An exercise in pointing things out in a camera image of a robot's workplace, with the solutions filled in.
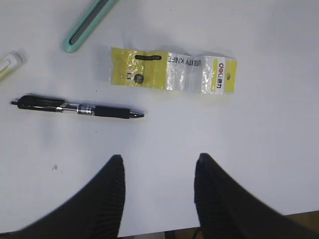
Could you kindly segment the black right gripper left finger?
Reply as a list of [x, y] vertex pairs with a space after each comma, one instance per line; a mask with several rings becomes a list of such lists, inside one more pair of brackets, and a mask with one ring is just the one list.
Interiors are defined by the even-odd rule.
[[113, 155], [78, 193], [63, 205], [2, 239], [116, 239], [125, 204], [125, 169]]

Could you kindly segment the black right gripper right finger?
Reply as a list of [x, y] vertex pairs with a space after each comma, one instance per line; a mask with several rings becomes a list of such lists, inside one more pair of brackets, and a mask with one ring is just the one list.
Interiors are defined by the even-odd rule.
[[237, 183], [207, 153], [196, 162], [194, 202], [205, 239], [317, 239]]

